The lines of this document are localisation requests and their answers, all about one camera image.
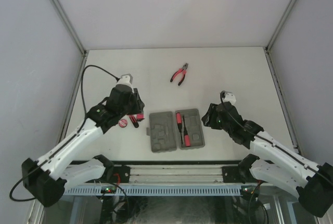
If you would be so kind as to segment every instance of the black wire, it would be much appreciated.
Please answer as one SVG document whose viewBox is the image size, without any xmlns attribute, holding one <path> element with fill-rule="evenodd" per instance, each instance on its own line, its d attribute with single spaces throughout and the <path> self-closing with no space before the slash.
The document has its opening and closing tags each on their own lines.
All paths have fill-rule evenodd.
<svg viewBox="0 0 333 224">
<path fill-rule="evenodd" d="M 42 162 L 38 167 L 36 167 L 35 169 L 31 170 L 27 175 L 25 175 L 24 177 L 22 177 L 18 182 L 15 183 L 15 185 L 11 188 L 10 192 L 9 192 L 9 198 L 14 201 L 14 202 L 28 202 L 28 201 L 32 201 L 36 198 L 29 198 L 29 199 L 16 199 L 13 197 L 13 192 L 15 190 L 15 188 L 24 180 L 26 179 L 29 175 L 31 175 L 32 173 L 34 173 L 36 170 L 40 169 L 47 161 Z"/>
<path fill-rule="evenodd" d="M 267 224 L 270 224 L 270 218 L 268 216 L 268 212 L 267 212 L 267 209 L 265 208 L 264 204 L 262 204 L 262 202 L 257 199 L 257 202 L 259 203 L 259 205 L 262 207 L 262 209 L 264 210 L 264 213 L 266 214 L 266 220 L 267 220 Z"/>
<path fill-rule="evenodd" d="M 254 134 L 252 133 L 251 131 L 249 131 L 248 129 L 246 129 L 242 124 L 240 124 L 230 113 L 229 111 L 227 110 L 227 108 L 225 107 L 224 105 L 224 102 L 222 101 L 222 106 L 224 108 L 224 110 L 230 115 L 230 117 L 235 121 L 235 123 L 237 123 L 242 129 L 244 129 L 246 132 L 252 134 L 253 136 L 263 140 L 263 141 L 266 141 L 268 142 L 270 145 L 273 145 L 274 142 L 264 138 L 264 137 L 261 137 L 260 135 L 257 135 L 257 134 Z M 299 164 L 301 164 L 302 166 L 304 166 L 304 169 L 308 169 L 312 172 L 314 172 L 315 174 L 319 175 L 320 177 L 322 177 L 326 182 L 328 182 L 331 186 L 333 186 L 333 182 L 331 182 L 329 179 L 327 179 L 325 176 L 323 176 L 321 173 L 317 172 L 316 170 L 314 170 L 313 168 L 311 167 L 305 167 L 305 163 L 301 162 L 300 160 L 298 160 L 296 157 L 292 156 L 291 154 L 289 154 L 289 152 L 287 152 L 286 150 L 284 150 L 283 148 L 279 147 L 278 145 L 275 144 L 274 146 L 275 148 L 281 150 L 283 153 L 285 153 L 286 155 L 290 156 L 292 159 L 294 159 L 295 161 L 297 161 Z"/>
<path fill-rule="evenodd" d="M 255 191 L 260 187 L 260 185 L 263 183 L 263 181 L 259 182 L 258 185 L 255 187 L 255 189 L 253 190 L 252 192 L 252 195 L 250 197 L 250 201 L 249 201 L 249 206 L 248 206 L 248 217 L 249 217 L 249 221 L 250 221 L 250 224 L 252 224 L 252 221 L 251 221 L 251 216 L 250 216 L 250 205 L 251 205 L 251 201 L 253 199 L 253 196 L 255 194 Z"/>
<path fill-rule="evenodd" d="M 118 77 L 116 77 L 115 75 L 111 74 L 110 72 L 106 71 L 105 69 L 101 68 L 100 66 L 97 66 L 97 65 L 87 65 L 83 71 L 82 71 L 82 75 L 81 75 L 81 98 L 82 98 L 82 104 L 83 104 L 83 110 L 84 110 L 84 120 L 81 124 L 81 126 L 79 127 L 79 129 L 77 130 L 77 132 L 66 142 L 64 143 L 59 149 L 57 149 L 52 155 L 50 155 L 49 158 L 53 158 L 60 150 L 63 149 L 63 147 L 65 147 L 69 142 L 71 142 L 79 133 L 80 131 L 82 130 L 84 124 L 86 123 L 87 121 L 87 118 L 86 118 L 86 114 L 87 114 L 87 109 L 86 109 L 86 105 L 85 105 L 85 100 L 84 100 L 84 96 L 83 96 L 83 77 L 84 77 L 84 74 L 85 74 L 85 71 L 87 70 L 87 68 L 89 67 L 94 67 L 94 68 L 97 68 L 97 69 L 100 69 L 102 71 L 104 71 L 105 73 L 109 74 L 110 76 L 114 77 L 116 79 L 116 81 L 118 82 L 120 79 Z M 31 175 L 32 173 L 34 173 L 37 169 L 41 168 L 45 163 L 47 162 L 44 161 L 42 162 L 38 167 L 36 167 L 35 169 L 33 169 L 31 172 L 29 172 L 26 176 L 22 177 L 18 182 L 15 183 L 15 185 L 11 188 L 10 192 L 9 192 L 9 198 L 14 201 L 14 202 L 28 202 L 28 201 L 32 201 L 32 200 L 35 200 L 36 198 L 29 198 L 29 199 L 16 199 L 13 197 L 13 192 L 15 190 L 15 188 L 25 179 L 27 178 L 29 175 Z"/>
<path fill-rule="evenodd" d="M 86 120 L 87 120 L 87 117 L 86 117 L 86 114 L 87 114 L 87 108 L 86 108 L 86 105 L 85 105 L 85 100 L 84 100 L 84 94 L 83 94 L 83 78 L 84 78 L 84 74 L 87 70 L 87 68 L 89 67 L 94 67 L 94 68 L 97 68 L 97 69 L 100 69 L 102 71 L 104 71 L 105 73 L 109 74 L 110 76 L 114 77 L 116 79 L 116 81 L 118 82 L 120 79 L 118 77 L 116 77 L 115 75 L 111 74 L 110 72 L 108 72 L 107 70 L 101 68 L 100 66 L 97 66 L 97 65 L 87 65 L 83 71 L 82 71 L 82 75 L 81 75 L 81 99 L 82 99 L 82 104 L 83 104 L 83 111 L 84 111 L 84 120 L 83 120 L 83 123 L 81 124 L 81 126 L 79 127 L 79 130 L 78 130 L 78 133 L 81 131 L 81 129 L 83 128 Z"/>
<path fill-rule="evenodd" d="M 100 180 L 100 179 L 95 179 L 95 181 L 99 181 L 101 183 L 111 184 L 111 185 L 115 186 L 116 188 L 118 188 L 124 194 L 125 199 L 126 199 L 126 203 L 127 203 L 127 217 L 130 218 L 130 203 L 129 203 L 129 197 L 127 196 L 126 192 L 119 185 L 117 185 L 115 183 Z"/>
</svg>

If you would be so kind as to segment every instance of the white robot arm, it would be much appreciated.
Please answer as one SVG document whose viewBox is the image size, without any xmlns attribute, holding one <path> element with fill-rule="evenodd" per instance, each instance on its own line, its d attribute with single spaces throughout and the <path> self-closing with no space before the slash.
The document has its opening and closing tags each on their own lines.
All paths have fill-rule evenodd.
<svg viewBox="0 0 333 224">
<path fill-rule="evenodd" d="M 234 106 L 236 98 L 232 93 L 222 91 L 220 99 L 219 105 L 210 105 L 202 122 L 206 127 L 225 130 L 252 153 L 238 165 L 242 180 L 253 177 L 269 182 L 297 197 L 311 214 L 323 217 L 333 204 L 333 167 L 328 163 L 320 166 L 296 154 L 260 125 L 243 120 Z"/>
<path fill-rule="evenodd" d="M 45 207 L 56 203 L 65 190 L 111 172 L 113 164 L 103 155 L 80 165 L 68 165 L 122 117 L 143 113 L 145 105 L 132 87 L 132 80 L 130 74 L 123 75 L 110 96 L 92 107 L 79 127 L 36 161 L 28 158 L 22 163 L 24 187 Z"/>
</svg>

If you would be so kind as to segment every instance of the white table surface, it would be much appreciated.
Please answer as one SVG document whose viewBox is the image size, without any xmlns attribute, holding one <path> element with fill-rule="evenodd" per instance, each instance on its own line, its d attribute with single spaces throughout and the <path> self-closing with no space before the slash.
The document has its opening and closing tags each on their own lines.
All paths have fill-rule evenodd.
<svg viewBox="0 0 333 224">
<path fill-rule="evenodd" d="M 172 74 L 184 63 L 189 63 L 189 66 L 183 84 L 177 86 L 177 81 L 170 83 Z M 186 151 L 178 148 L 165 153 L 152 153 L 150 137 L 146 135 L 150 113 L 197 108 L 202 117 L 210 103 L 220 103 L 222 90 L 235 94 L 235 106 L 243 119 L 255 121 L 275 139 L 292 148 L 261 47 L 99 50 L 89 52 L 86 65 L 89 64 L 99 65 L 118 77 L 132 74 L 133 86 L 138 88 L 146 105 L 146 119 L 135 129 L 126 116 L 129 122 L 126 128 L 112 127 L 82 151 L 76 160 L 88 160 L 98 154 L 110 160 L 241 160 L 249 153 L 248 150 L 234 143 L 222 130 L 203 126 L 205 147 Z M 115 83 L 108 74 L 89 68 L 83 85 L 87 109 L 108 96 Z M 78 93 L 68 133 L 82 119 L 83 107 Z"/>
</svg>

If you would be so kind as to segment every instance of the gray plastic tray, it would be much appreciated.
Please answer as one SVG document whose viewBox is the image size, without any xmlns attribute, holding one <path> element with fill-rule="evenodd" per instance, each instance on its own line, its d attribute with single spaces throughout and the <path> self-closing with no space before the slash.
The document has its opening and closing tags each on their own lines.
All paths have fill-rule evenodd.
<svg viewBox="0 0 333 224">
<path fill-rule="evenodd" d="M 150 136 L 152 152 L 159 153 L 177 149 L 174 113 L 171 111 L 151 113 L 149 126 L 147 134 Z"/>
<path fill-rule="evenodd" d="M 203 131 L 202 131 L 202 125 L 201 125 L 201 120 L 200 120 L 200 115 L 199 115 L 199 110 L 196 108 L 193 109 L 184 109 L 184 110 L 178 110 L 174 113 L 174 116 L 176 116 L 177 113 L 181 113 L 182 115 L 182 120 L 183 120 L 183 115 L 185 117 L 185 125 L 186 129 L 188 132 L 188 136 L 190 138 L 190 147 L 185 146 L 185 142 L 181 142 L 181 134 L 179 133 L 177 129 L 177 140 L 178 143 L 180 144 L 180 148 L 182 150 L 190 150 L 193 148 L 201 148 L 204 147 L 204 138 L 203 138 Z M 182 137 L 184 141 L 184 123 L 183 123 L 183 129 L 182 129 Z"/>
</svg>

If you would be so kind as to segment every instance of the red object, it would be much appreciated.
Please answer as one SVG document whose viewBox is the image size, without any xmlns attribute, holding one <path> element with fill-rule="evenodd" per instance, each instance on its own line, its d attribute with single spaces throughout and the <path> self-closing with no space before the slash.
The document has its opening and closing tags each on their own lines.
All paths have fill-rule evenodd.
<svg viewBox="0 0 333 224">
<path fill-rule="evenodd" d="M 137 121 L 142 121 L 142 120 L 144 120 L 145 118 L 144 118 L 144 114 L 142 113 L 142 114 L 137 114 L 136 115 L 136 120 Z"/>
<path fill-rule="evenodd" d="M 127 120 L 126 119 L 121 119 L 118 122 L 118 125 L 120 126 L 120 128 L 125 128 L 127 126 Z"/>
<path fill-rule="evenodd" d="M 119 174 L 118 174 L 118 173 L 115 173 L 114 176 L 117 176 L 117 177 L 118 177 L 117 185 L 119 185 L 119 184 L 120 184 L 120 176 L 119 176 Z"/>
<path fill-rule="evenodd" d="M 184 141 L 185 141 L 185 146 L 190 147 L 191 146 L 191 141 L 189 139 L 187 129 L 185 126 L 185 117 L 183 116 L 183 122 L 184 122 Z"/>
<path fill-rule="evenodd" d="M 181 115 L 181 113 L 177 113 L 176 114 L 176 119 L 177 119 L 177 124 L 178 123 L 182 123 L 182 115 Z"/>
<path fill-rule="evenodd" d="M 185 79 L 185 75 L 186 75 L 186 69 L 188 67 L 188 63 L 184 64 L 182 68 L 180 68 L 178 71 L 176 71 L 175 74 L 173 74 L 172 78 L 170 79 L 170 82 L 173 82 L 173 80 L 180 74 L 183 73 L 183 77 L 181 79 L 181 81 L 178 83 L 178 86 L 180 86 Z"/>
<path fill-rule="evenodd" d="M 129 115 L 129 118 L 130 118 L 131 122 L 133 123 L 133 126 L 134 126 L 135 128 L 138 128 L 138 127 L 139 127 L 139 123 L 137 122 L 135 116 L 133 116 L 133 115 Z"/>
<path fill-rule="evenodd" d="M 191 146 L 191 141 L 189 140 L 188 135 L 184 136 L 184 140 L 185 140 L 185 146 L 190 147 Z"/>
<path fill-rule="evenodd" d="M 179 129 L 179 133 L 181 134 L 182 145 L 184 145 L 183 137 L 182 137 L 182 128 L 183 128 L 183 124 L 182 124 L 182 116 L 181 116 L 181 113 L 177 113 L 177 114 L 176 114 L 176 120 L 177 120 L 177 126 L 178 126 L 178 129 Z"/>
</svg>

